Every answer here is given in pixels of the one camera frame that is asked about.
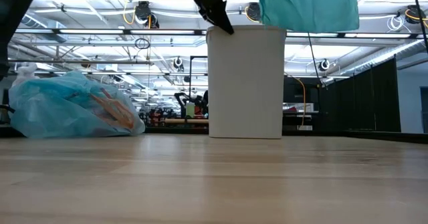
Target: fluorescent light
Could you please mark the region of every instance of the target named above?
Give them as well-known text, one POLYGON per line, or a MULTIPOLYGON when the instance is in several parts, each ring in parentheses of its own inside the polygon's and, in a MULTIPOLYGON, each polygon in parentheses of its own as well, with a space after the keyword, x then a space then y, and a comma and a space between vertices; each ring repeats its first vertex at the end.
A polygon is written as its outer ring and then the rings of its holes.
POLYGON ((347 33, 345 37, 360 37, 360 38, 408 38, 410 34, 400 33, 347 33))
POLYGON ((349 76, 327 76, 327 78, 332 79, 347 79, 349 76))
MULTIPOLYGON (((171 76, 190 76, 190 73, 170 73, 171 76)), ((205 76, 205 74, 202 73, 196 73, 192 74, 192 76, 205 76)))
POLYGON ((151 35, 194 35, 193 30, 131 30, 131 34, 151 34, 151 35))
POLYGON ((295 76, 295 75, 287 75, 289 78, 317 78, 316 76, 295 76))
POLYGON ((337 33, 310 33, 311 37, 337 37, 337 33))
MULTIPOLYGON (((310 37, 337 37, 337 33, 309 33, 310 37)), ((287 32, 287 37, 308 37, 308 33, 287 32)))
POLYGON ((53 33, 52 29, 16 29, 15 33, 53 33))
POLYGON ((123 34, 119 29, 60 29, 61 33, 73 34, 123 34))
POLYGON ((140 73, 130 73, 130 75, 135 75, 135 76, 164 76, 164 73, 150 73, 150 72, 140 72, 140 73))
POLYGON ((118 75, 124 75, 125 72, 92 72, 94 75, 112 75, 112 74, 118 74, 118 75))
POLYGON ((307 37, 307 33, 287 32, 287 37, 307 37))
POLYGON ((358 34, 356 33, 347 33, 345 34, 345 37, 357 37, 358 34))
MULTIPOLYGON (((293 77, 295 77, 295 78, 317 78, 317 76, 302 76, 302 75, 297 76, 297 75, 287 75, 287 74, 286 74, 286 76, 289 78, 293 78, 293 77)), ((348 76, 320 76, 320 78, 321 79, 323 79, 323 78, 347 79, 349 77, 348 76)))

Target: black partition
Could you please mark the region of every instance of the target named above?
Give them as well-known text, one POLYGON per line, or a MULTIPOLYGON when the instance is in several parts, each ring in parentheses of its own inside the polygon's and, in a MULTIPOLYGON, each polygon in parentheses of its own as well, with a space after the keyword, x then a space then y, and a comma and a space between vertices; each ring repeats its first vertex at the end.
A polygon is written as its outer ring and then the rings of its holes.
POLYGON ((395 59, 321 89, 323 130, 400 132, 395 59))

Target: teal cloth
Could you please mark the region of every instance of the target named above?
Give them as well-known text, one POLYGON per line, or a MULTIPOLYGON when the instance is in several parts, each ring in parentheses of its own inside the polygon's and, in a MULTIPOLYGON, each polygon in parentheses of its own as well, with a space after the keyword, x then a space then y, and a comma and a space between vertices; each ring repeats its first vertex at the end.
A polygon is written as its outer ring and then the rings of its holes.
POLYGON ((357 0, 260 0, 261 20, 271 25, 311 33, 359 28, 357 0))

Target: hanging cable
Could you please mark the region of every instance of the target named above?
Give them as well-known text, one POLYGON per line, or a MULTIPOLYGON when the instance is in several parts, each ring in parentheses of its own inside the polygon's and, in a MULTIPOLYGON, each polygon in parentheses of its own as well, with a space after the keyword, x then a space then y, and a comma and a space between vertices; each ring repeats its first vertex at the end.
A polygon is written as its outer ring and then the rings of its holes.
MULTIPOLYGON (((418 20, 418 21, 420 21, 421 19, 420 18, 418 18, 418 17, 413 17, 412 15, 409 15, 409 12, 410 12, 410 9, 408 9, 407 11, 406 11, 406 16, 408 17, 408 18, 411 18, 411 19, 414 19, 414 20, 418 20)), ((425 27, 426 28, 428 28, 428 23, 427 22, 425 22, 425 21, 427 21, 428 20, 428 18, 422 18, 422 22, 423 22, 423 25, 425 25, 425 27)))
POLYGON ((148 16, 148 28, 151 29, 152 28, 152 15, 148 16))
POLYGON ((138 49, 148 49, 151 46, 150 41, 147 40, 147 39, 144 39, 144 38, 136 39, 135 42, 134 42, 134 45, 138 49))
POLYGON ((415 0, 415 2, 416 2, 417 13, 418 13, 418 16, 419 16, 419 21, 420 21, 420 24, 421 24, 421 29, 422 29, 422 34, 423 34, 423 41, 425 43, 425 49, 427 50, 427 53, 428 53, 427 32, 425 31, 425 28, 423 27, 424 24, 425 24, 425 27, 428 28, 428 24, 423 21, 422 9, 421 9, 421 6, 419 4, 419 0, 415 0))
POLYGON ((320 79, 320 76, 318 75, 318 70, 316 69, 316 62, 315 62, 315 55, 314 55, 314 48, 312 47, 312 40, 310 39, 310 34, 308 33, 308 38, 309 38, 309 46, 310 46, 310 51, 312 53, 312 60, 314 61, 314 67, 315 67, 315 72, 316 72, 316 77, 318 78, 318 81, 320 82, 321 86, 322 86, 322 81, 320 79))
POLYGON ((303 87, 303 117, 302 117, 302 125, 300 126, 300 128, 301 128, 301 127, 303 127, 305 125, 305 117, 306 117, 306 88, 305 88, 305 85, 303 84, 303 82, 301 80, 299 80, 298 78, 296 78, 296 77, 294 77, 292 75, 287 74, 287 72, 284 72, 284 73, 286 73, 287 76, 292 77, 293 79, 297 80, 302 85, 302 87, 303 87))
POLYGON ((125 22, 126 22, 127 24, 132 25, 132 24, 134 23, 134 20, 135 20, 135 9, 136 9, 136 6, 134 7, 134 11, 133 11, 133 13, 132 13, 132 21, 131 21, 131 22, 129 22, 129 21, 126 19, 126 16, 125 16, 125 13, 126 13, 126 6, 128 6, 128 0, 125 0, 125 8, 123 9, 123 20, 125 20, 125 22))
POLYGON ((389 32, 391 31, 399 31, 402 27, 404 27, 405 29, 407 29, 407 31, 409 31, 409 33, 411 33, 412 31, 410 31, 410 29, 405 25, 405 20, 402 17, 391 17, 390 19, 388 19, 387 21, 387 27, 389 28, 389 32))

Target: yellow cable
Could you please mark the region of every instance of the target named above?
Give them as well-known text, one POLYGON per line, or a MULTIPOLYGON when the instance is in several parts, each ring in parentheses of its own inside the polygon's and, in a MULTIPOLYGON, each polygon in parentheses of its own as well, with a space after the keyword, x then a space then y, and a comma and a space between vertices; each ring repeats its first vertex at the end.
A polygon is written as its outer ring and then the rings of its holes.
POLYGON ((303 125, 305 125, 305 115, 306 115, 306 88, 305 85, 303 84, 302 81, 300 81, 299 79, 295 78, 294 76, 291 76, 289 74, 287 74, 287 76, 292 77, 293 79, 299 81, 299 83, 302 85, 303 87, 303 117, 302 117, 302 125, 300 127, 303 127, 303 125))
POLYGON ((126 6, 128 6, 128 1, 127 0, 125 0, 125 8, 123 9, 123 20, 125 20, 125 22, 127 24, 132 25, 134 23, 134 20, 135 20, 135 9, 136 9, 136 6, 134 7, 134 13, 132 14, 132 21, 131 22, 129 22, 126 19, 126 16, 125 16, 126 6))
POLYGON ((406 16, 407 17, 410 17, 411 19, 414 19, 414 20, 420 20, 418 17, 413 17, 413 16, 410 16, 409 14, 408 14, 408 12, 410 12, 410 9, 408 9, 407 11, 406 11, 406 16))
POLYGON ((250 21, 252 21, 252 22, 254 22, 254 23, 260 23, 259 21, 254 21, 254 20, 252 20, 251 18, 249 18, 249 17, 248 17, 248 14, 247 14, 248 9, 249 9, 249 7, 247 6, 247 7, 245 8, 245 16, 247 16, 248 20, 250 20, 250 21))
MULTIPOLYGON (((414 19, 414 20, 421 20, 421 19, 419 19, 418 17, 413 17, 413 16, 410 16, 409 15, 409 12, 410 12, 410 9, 408 9, 407 11, 406 11, 406 16, 407 17, 409 17, 409 18, 411 18, 411 19, 414 19)), ((423 20, 423 25, 425 25, 425 27, 427 27, 428 28, 428 23, 427 22, 425 22, 425 21, 427 21, 428 20, 428 18, 425 18, 425 19, 422 19, 423 20)))

